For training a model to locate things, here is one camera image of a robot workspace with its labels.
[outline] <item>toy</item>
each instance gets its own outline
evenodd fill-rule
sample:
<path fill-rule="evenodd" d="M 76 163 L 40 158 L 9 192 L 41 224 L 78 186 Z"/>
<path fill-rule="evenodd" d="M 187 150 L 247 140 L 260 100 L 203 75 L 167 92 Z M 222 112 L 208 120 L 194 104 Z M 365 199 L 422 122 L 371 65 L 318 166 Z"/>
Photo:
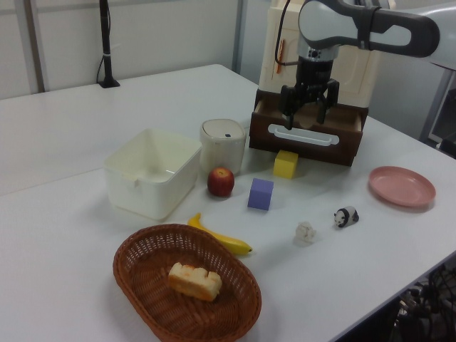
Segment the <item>toy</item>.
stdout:
<path fill-rule="evenodd" d="M 250 187 L 249 202 L 247 206 L 250 208 L 269 210 L 273 188 L 274 182 L 254 178 L 252 186 Z"/>
<path fill-rule="evenodd" d="M 274 162 L 274 176 L 291 179 L 298 163 L 298 154 L 280 150 Z"/>
<path fill-rule="evenodd" d="M 312 228 L 311 224 L 307 221 L 299 222 L 296 227 L 296 238 L 304 242 L 312 242 L 316 231 Z"/>
<path fill-rule="evenodd" d="M 356 223 L 359 220 L 358 212 L 354 207 L 345 207 L 339 209 L 334 214 L 334 222 L 339 228 L 344 228 L 350 224 Z"/>

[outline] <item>yellow banana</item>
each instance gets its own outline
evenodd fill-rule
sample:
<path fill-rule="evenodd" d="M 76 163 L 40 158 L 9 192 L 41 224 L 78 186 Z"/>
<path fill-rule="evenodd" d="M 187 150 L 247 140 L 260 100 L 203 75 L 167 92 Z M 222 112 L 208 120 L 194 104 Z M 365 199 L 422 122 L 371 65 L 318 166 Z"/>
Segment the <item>yellow banana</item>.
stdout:
<path fill-rule="evenodd" d="M 201 217 L 201 213 L 198 212 L 194 217 L 192 217 L 191 219 L 188 220 L 187 224 L 189 226 L 192 226 L 192 227 L 204 230 L 205 232 L 208 232 L 213 237 L 215 237 L 217 240 L 219 240 L 233 254 L 245 255 L 252 251 L 252 248 L 241 240 L 234 239 L 232 237 L 226 237 L 224 235 L 221 235 L 221 234 L 215 233 L 211 230 L 208 230 L 208 228 L 206 228 L 205 226 L 203 226 L 200 223 L 200 217 Z"/>

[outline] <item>bread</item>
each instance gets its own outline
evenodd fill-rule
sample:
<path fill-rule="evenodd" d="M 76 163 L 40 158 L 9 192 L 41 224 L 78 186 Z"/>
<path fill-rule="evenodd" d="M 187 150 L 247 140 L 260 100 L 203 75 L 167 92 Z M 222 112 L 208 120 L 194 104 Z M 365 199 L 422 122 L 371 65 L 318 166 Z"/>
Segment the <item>bread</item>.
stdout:
<path fill-rule="evenodd" d="M 213 301 L 219 294 L 222 280 L 215 272 L 177 262 L 168 274 L 168 284 L 181 294 L 203 301 Z"/>

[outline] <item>drawer box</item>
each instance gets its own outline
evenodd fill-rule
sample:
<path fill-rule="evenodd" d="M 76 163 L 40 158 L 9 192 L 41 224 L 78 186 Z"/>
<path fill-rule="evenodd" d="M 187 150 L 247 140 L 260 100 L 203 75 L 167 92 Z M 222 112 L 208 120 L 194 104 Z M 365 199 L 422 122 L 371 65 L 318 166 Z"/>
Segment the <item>drawer box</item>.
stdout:
<path fill-rule="evenodd" d="M 277 109 L 280 95 L 262 90 L 256 92 L 255 109 L 250 122 L 249 147 L 259 150 L 295 152 L 300 157 L 351 166 L 363 137 L 367 108 L 337 105 L 329 110 L 323 125 L 316 122 L 317 105 L 305 105 L 294 115 L 293 128 L 297 133 L 304 130 L 309 138 L 281 138 L 287 133 L 295 135 L 294 129 L 282 128 L 274 134 L 271 125 L 284 126 L 286 121 Z M 337 137 L 332 142 L 327 137 Z"/>

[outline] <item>white plastic bin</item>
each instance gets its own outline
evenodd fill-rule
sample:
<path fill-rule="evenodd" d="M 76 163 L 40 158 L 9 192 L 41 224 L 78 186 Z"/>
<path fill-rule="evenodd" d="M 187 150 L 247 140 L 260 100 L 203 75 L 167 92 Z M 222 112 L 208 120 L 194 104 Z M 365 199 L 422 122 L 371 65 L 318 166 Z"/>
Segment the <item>white plastic bin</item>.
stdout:
<path fill-rule="evenodd" d="M 112 204 L 164 219 L 194 187 L 201 142 L 162 130 L 142 131 L 103 165 Z"/>

